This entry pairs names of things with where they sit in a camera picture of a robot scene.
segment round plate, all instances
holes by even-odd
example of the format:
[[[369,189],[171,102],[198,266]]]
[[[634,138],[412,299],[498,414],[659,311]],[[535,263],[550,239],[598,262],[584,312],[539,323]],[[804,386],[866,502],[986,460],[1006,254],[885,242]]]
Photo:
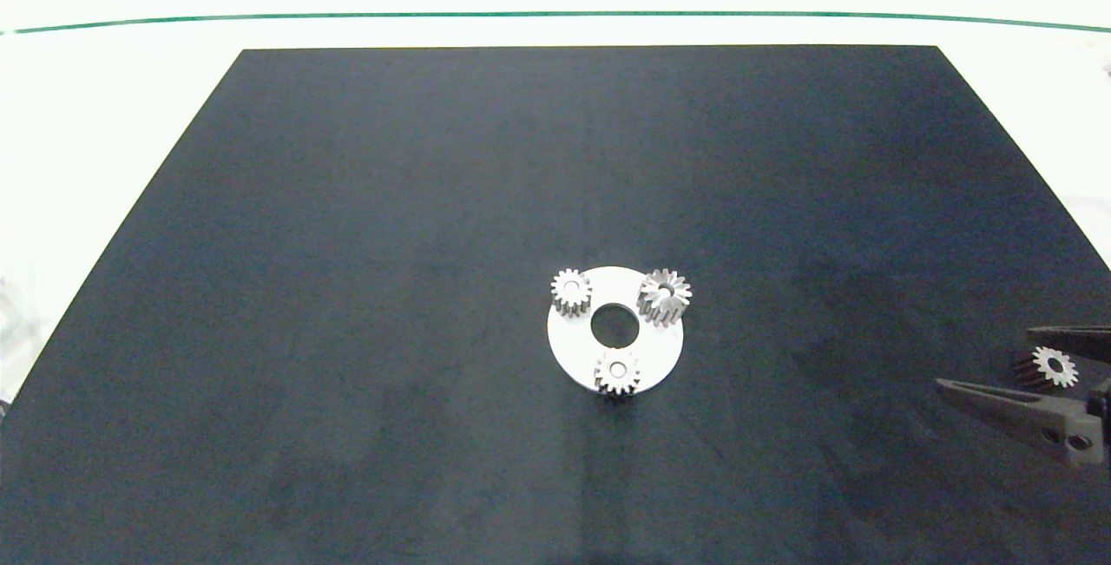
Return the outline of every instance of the round plate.
[[[628,309],[640,324],[633,343],[620,349],[634,356],[639,363],[640,384],[635,392],[657,386],[679,363],[679,352],[683,347],[683,321],[674,321],[664,327],[655,326],[640,316],[637,312],[637,296],[644,278],[642,272],[620,265],[603,265],[600,269],[589,269],[583,275],[589,278],[590,287],[593,289],[587,313],[563,316],[556,311],[554,305],[548,309],[548,341],[556,361],[575,383],[592,392],[598,391],[594,386],[594,366],[607,351],[614,349],[607,347],[595,339],[590,321],[603,305],[619,304]]]

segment gear teeth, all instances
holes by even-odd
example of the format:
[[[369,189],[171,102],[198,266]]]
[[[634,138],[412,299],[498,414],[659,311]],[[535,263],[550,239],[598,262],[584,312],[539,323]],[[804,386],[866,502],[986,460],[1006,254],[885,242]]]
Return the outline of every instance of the gear teeth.
[[[624,374],[613,375],[612,366],[622,364]],[[640,387],[640,362],[629,351],[608,351],[594,364],[594,390],[608,396],[631,396]]]
[[[1031,392],[1072,387],[1080,379],[1079,371],[1069,355],[1044,346],[1035,347],[1030,355],[1024,355],[1012,363],[1011,372],[1014,379]]]
[[[579,316],[590,309],[593,289],[590,280],[575,269],[567,269],[552,278],[552,305],[564,316]]]
[[[687,276],[679,276],[671,269],[655,269],[645,273],[637,296],[640,315],[655,326],[670,326],[682,317],[690,304],[691,285]]]

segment metal gear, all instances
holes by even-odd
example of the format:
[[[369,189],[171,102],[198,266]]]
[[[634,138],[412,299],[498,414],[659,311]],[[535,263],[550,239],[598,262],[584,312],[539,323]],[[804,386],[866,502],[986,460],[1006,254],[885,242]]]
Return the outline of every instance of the metal gear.
[[[1018,360],[1013,371],[1022,386],[1034,391],[1072,387],[1080,380],[1069,355],[1044,346],[1035,347],[1030,356]]]
[[[640,386],[640,364],[629,351],[607,351],[594,364],[599,394],[631,396]]]
[[[564,316],[575,316],[590,309],[592,293],[589,278],[567,269],[552,280],[552,304]]]
[[[657,269],[647,273],[640,283],[637,305],[644,320],[655,326],[668,326],[683,315],[687,305],[691,304],[690,299],[691,285],[687,283],[687,276],[679,276],[669,269]]]

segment screw hole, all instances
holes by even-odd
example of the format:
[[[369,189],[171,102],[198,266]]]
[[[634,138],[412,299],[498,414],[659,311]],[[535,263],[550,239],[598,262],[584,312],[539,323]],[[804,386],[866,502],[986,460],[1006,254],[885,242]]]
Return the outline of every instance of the screw hole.
[[[1069,447],[1074,451],[1087,451],[1088,447],[1092,447],[1092,441],[1080,435],[1072,435],[1069,437]]]

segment plate center hole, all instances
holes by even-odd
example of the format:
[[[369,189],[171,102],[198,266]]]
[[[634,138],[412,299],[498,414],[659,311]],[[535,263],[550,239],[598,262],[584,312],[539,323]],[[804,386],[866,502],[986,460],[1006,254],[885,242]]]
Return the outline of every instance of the plate center hole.
[[[637,321],[635,313],[623,304],[603,304],[595,309],[594,315],[591,316],[590,331],[602,346],[623,349],[637,340],[640,334],[640,321]]]

